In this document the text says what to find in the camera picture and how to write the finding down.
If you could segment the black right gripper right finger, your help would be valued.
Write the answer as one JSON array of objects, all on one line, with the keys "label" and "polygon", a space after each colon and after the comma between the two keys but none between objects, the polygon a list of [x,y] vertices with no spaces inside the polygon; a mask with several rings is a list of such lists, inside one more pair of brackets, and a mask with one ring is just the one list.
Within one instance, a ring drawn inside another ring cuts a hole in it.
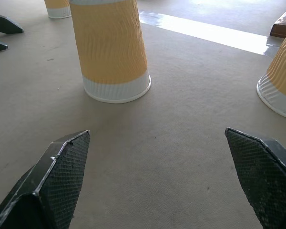
[{"label": "black right gripper right finger", "polygon": [[286,229],[286,149],[275,139],[226,128],[238,180],[263,229]]}]

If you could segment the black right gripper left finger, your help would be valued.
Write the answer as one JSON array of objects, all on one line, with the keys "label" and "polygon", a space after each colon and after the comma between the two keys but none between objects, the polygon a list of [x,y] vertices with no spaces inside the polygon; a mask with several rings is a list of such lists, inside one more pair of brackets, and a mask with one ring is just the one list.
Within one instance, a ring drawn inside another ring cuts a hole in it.
[{"label": "black right gripper left finger", "polygon": [[69,229],[89,144],[88,130],[53,141],[0,204],[0,229]]}]

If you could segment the orange ribbed paper cup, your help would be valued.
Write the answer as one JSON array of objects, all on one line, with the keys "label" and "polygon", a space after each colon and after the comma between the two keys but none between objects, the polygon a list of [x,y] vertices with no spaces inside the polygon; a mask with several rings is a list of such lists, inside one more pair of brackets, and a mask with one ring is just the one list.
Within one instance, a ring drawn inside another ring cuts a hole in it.
[{"label": "orange ribbed paper cup", "polygon": [[122,104],[151,87],[137,0],[69,0],[83,87]]},{"label": "orange ribbed paper cup", "polygon": [[71,16],[69,0],[44,0],[48,17],[64,19]]},{"label": "orange ribbed paper cup", "polygon": [[256,85],[262,102],[286,118],[286,38]]}]

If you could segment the brown wooden furniture piece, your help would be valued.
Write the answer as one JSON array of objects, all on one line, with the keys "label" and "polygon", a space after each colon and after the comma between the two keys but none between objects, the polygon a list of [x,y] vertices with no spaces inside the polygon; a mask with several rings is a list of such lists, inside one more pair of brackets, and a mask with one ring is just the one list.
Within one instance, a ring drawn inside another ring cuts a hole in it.
[{"label": "brown wooden furniture piece", "polygon": [[286,37],[286,12],[273,24],[270,36],[278,38]]}]

